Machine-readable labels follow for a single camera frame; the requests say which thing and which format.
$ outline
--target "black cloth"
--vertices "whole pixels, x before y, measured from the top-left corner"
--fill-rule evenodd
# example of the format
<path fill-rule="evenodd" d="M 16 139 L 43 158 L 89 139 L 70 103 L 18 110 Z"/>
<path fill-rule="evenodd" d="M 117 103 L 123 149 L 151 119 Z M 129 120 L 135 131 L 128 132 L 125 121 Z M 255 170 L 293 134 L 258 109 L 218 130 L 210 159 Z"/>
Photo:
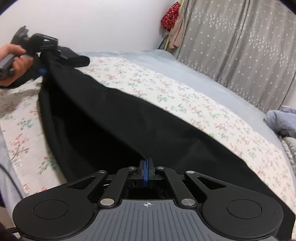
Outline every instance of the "black cloth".
<path fill-rule="evenodd" d="M 47 142 L 68 181 L 153 158 L 179 174 L 195 170 L 274 198 L 284 212 L 276 237 L 291 238 L 295 215 L 281 199 L 242 159 L 178 117 L 53 61 L 39 104 Z"/>

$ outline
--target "white wall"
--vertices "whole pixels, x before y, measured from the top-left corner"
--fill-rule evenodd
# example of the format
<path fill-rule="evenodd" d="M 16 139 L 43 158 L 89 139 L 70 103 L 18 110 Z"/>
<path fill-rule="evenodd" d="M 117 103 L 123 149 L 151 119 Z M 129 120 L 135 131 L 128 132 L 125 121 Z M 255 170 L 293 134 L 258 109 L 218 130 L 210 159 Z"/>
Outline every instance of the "white wall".
<path fill-rule="evenodd" d="M 0 15 L 0 46 L 23 25 L 75 51 L 152 50 L 175 0 L 18 0 Z"/>
<path fill-rule="evenodd" d="M 293 109 L 296 109 L 296 90 L 294 89 L 290 99 L 288 100 L 288 103 L 286 104 L 286 106 L 290 106 Z"/>

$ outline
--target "floral bedsheet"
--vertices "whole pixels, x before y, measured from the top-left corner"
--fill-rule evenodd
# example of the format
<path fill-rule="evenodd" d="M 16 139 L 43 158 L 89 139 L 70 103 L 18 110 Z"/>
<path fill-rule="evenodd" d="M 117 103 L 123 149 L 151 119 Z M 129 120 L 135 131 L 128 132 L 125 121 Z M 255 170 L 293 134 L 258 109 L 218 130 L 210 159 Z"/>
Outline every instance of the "floral bedsheet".
<path fill-rule="evenodd" d="M 223 144 L 296 213 L 296 192 L 283 153 L 241 118 L 194 89 L 124 58 L 92 57 L 80 70 L 99 83 L 137 96 L 181 118 Z M 27 195 L 65 182 L 46 145 L 38 113 L 42 78 L 0 90 L 0 125 Z M 296 225 L 293 235 L 296 238 Z"/>

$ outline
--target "gray curtain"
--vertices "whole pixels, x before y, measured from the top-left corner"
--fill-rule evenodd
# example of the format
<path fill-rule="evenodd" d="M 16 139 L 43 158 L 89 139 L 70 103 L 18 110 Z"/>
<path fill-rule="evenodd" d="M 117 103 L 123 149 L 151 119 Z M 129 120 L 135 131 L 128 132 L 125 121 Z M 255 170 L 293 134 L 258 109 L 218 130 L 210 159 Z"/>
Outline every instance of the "gray curtain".
<path fill-rule="evenodd" d="M 185 0 L 175 57 L 263 112 L 296 84 L 296 15 L 276 0 Z"/>

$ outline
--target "hand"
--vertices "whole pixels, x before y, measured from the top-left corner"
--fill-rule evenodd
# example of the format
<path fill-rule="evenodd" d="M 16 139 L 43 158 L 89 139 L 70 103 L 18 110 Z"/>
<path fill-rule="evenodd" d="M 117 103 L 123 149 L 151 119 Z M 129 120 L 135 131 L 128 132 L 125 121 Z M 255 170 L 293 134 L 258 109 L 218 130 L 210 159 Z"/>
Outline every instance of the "hand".
<path fill-rule="evenodd" d="M 27 69 L 30 68 L 33 63 L 33 58 L 26 58 L 23 56 L 23 54 L 26 53 L 26 50 L 24 50 L 21 46 L 14 44 L 7 44 L 0 48 L 0 60 L 10 53 L 21 56 L 16 57 L 12 63 L 14 74 L 4 80 L 0 80 L 0 86 L 4 87 L 9 86 L 12 82 L 25 74 Z"/>

